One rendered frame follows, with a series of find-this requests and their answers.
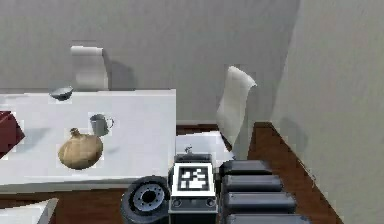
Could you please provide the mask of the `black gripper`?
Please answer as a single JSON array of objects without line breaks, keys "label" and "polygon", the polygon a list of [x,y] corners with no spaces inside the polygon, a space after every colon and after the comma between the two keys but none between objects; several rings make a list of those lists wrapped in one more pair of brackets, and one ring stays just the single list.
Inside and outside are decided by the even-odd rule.
[{"label": "black gripper", "polygon": [[170,192],[167,180],[146,176],[134,181],[121,198],[124,224],[169,224]]}]

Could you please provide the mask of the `grey metal mug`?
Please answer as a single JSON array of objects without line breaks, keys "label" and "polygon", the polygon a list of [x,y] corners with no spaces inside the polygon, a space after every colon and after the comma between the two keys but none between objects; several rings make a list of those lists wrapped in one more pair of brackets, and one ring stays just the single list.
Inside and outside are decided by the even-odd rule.
[{"label": "grey metal mug", "polygon": [[114,123],[113,118],[106,117],[103,114],[95,114],[90,117],[93,134],[99,137],[107,135]]}]

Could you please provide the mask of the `tan round gourd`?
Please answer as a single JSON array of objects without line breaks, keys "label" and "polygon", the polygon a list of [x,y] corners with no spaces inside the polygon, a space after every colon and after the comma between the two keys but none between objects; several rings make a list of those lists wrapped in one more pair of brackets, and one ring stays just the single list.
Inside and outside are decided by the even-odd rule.
[{"label": "tan round gourd", "polygon": [[102,140],[96,135],[83,134],[77,128],[72,128],[70,134],[58,151],[59,161],[74,170],[92,167],[102,156]]}]

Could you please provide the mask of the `grey metal bowl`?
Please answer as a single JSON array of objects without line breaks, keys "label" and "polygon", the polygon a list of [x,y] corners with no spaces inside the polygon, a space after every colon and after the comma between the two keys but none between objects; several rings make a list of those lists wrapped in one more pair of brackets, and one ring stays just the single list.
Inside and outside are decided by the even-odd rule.
[{"label": "grey metal bowl", "polygon": [[67,87],[58,88],[50,92],[49,95],[56,100],[65,101],[71,97],[72,92],[73,92],[73,88],[71,86],[67,86]]}]

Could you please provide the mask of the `dark red box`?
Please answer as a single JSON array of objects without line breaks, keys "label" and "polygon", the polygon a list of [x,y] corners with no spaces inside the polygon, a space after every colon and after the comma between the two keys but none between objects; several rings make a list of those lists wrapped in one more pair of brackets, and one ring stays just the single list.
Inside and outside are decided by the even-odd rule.
[{"label": "dark red box", "polygon": [[0,111],[0,159],[24,137],[14,115],[10,111]]}]

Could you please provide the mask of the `white table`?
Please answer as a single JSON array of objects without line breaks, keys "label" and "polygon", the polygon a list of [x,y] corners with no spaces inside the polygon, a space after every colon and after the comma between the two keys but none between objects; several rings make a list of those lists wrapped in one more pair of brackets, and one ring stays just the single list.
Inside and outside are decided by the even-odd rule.
[{"label": "white table", "polygon": [[[47,93],[0,94],[25,138],[0,159],[0,194],[124,188],[138,178],[167,176],[175,154],[174,90],[75,92],[66,101]],[[92,131],[90,117],[114,120],[100,160],[72,170],[58,159],[72,128]]]}]

